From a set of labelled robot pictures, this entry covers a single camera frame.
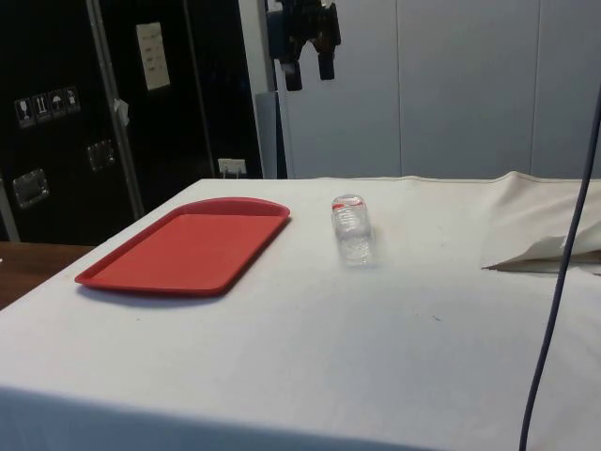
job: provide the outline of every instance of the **plastic tray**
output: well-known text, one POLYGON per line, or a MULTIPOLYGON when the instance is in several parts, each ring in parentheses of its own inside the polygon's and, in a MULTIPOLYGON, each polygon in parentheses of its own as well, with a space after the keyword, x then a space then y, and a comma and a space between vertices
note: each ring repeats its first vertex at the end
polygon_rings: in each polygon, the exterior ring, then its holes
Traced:
POLYGON ((212 296, 229 289, 288 221, 267 200, 179 207, 75 277, 92 288, 212 296))

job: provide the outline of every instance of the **wall socket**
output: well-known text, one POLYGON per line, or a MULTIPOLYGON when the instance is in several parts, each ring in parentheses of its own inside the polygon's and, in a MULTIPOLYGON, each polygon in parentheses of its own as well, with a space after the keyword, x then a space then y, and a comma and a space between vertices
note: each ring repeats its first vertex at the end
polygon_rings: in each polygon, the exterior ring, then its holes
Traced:
POLYGON ((220 158, 217 160, 219 165, 219 173, 222 176, 245 176, 246 175, 246 161, 237 160, 233 158, 220 158))

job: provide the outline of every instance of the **wire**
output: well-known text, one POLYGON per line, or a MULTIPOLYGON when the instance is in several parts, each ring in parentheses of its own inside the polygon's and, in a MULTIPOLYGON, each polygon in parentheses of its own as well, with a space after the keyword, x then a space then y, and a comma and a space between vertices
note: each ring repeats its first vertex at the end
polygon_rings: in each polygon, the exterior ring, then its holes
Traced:
POLYGON ((528 402, 526 403, 526 411, 524 412, 524 420, 522 421, 522 433, 519 439, 519 451, 526 451, 526 445, 528 443, 528 431, 530 429, 532 409, 534 408, 534 401, 536 400, 538 385, 540 384, 541 377, 543 376, 545 360, 547 359, 548 349, 551 345, 553 329, 555 329, 555 321, 557 319, 557 314, 560 309, 560 302, 562 300, 563 284, 565 283, 565 274, 567 273, 567 268, 570 265, 572 248, 574 247, 576 232, 578 231, 578 223, 580 222, 580 216, 582 215, 582 209, 584 208, 584 201, 586 200, 586 193, 589 189, 589 183, 591 182, 591 174, 593 173, 594 154, 596 153, 597 141, 599 140, 600 121, 601 87, 599 88, 599 93, 597 95, 597 104, 594 110, 593 130, 591 132, 589 151, 586 158, 586 163, 584 165, 584 174, 582 175, 582 182, 580 183, 578 200, 576 201, 576 206, 574 208, 572 224, 570 224, 570 229, 567 233, 567 238, 565 240, 562 262, 560 264, 559 273, 557 274, 557 283, 555 284, 555 292, 553 293, 553 302, 551 303, 551 311, 548 316, 547 329, 545 330, 545 337, 543 338, 541 353, 538 356, 538 363, 536 364, 536 369, 534 370, 534 377, 532 378, 532 385, 530 387, 530 392, 528 393, 528 402))

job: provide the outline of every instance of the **wooden surface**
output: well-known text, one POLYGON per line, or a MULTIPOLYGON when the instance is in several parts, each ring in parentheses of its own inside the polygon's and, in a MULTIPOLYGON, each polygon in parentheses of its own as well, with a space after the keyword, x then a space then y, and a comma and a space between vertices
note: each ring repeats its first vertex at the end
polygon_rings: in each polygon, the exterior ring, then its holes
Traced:
POLYGON ((0 310, 92 249, 0 241, 0 310))

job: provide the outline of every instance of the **water bottle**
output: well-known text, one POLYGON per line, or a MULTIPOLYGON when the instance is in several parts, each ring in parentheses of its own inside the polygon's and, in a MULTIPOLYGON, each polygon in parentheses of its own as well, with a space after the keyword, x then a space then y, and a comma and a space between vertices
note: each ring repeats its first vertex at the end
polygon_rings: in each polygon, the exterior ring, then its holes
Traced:
POLYGON ((362 197, 355 194, 336 197, 331 203, 331 219, 345 263, 349 266, 372 264, 374 233, 362 197))

